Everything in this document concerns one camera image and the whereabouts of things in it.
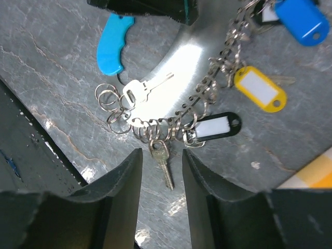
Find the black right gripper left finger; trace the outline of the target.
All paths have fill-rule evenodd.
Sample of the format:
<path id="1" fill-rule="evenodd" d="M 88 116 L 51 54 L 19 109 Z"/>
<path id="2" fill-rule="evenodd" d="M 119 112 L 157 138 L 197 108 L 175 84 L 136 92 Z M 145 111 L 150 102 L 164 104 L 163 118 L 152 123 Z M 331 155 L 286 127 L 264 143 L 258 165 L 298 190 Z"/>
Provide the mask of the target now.
<path id="1" fill-rule="evenodd" d="M 69 196 L 1 192 L 1 248 L 134 248 L 143 152 Z"/>

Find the silver key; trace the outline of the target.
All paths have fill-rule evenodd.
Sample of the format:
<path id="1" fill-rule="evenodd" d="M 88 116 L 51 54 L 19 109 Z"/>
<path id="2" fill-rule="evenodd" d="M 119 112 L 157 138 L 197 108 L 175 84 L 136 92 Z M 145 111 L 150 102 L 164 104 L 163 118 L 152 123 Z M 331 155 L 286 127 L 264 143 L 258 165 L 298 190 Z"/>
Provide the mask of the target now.
<path id="1" fill-rule="evenodd" d="M 122 94 L 130 106 L 134 106 L 136 103 L 146 102 L 152 89 L 171 79 L 173 76 L 173 73 L 168 73 L 154 77 L 151 80 L 132 80 L 124 86 Z"/>

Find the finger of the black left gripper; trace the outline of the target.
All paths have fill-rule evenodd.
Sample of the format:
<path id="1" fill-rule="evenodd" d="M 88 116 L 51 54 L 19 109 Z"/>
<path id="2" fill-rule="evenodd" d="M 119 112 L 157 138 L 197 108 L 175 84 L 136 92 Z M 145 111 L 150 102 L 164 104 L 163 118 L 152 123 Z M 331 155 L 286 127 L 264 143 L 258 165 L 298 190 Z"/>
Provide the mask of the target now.
<path id="1" fill-rule="evenodd" d="M 87 4 L 122 16 L 163 16 L 192 25 L 199 16 L 198 2 L 188 0 L 87 0 Z"/>

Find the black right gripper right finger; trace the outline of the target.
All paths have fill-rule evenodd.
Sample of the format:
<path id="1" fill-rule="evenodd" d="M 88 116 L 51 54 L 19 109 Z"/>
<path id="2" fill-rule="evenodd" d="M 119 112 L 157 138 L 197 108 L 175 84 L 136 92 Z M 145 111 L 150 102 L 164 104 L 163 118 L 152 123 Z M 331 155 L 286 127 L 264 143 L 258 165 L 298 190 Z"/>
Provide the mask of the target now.
<path id="1" fill-rule="evenodd" d="M 331 248 L 331 190 L 248 191 L 184 150 L 193 248 Z"/>

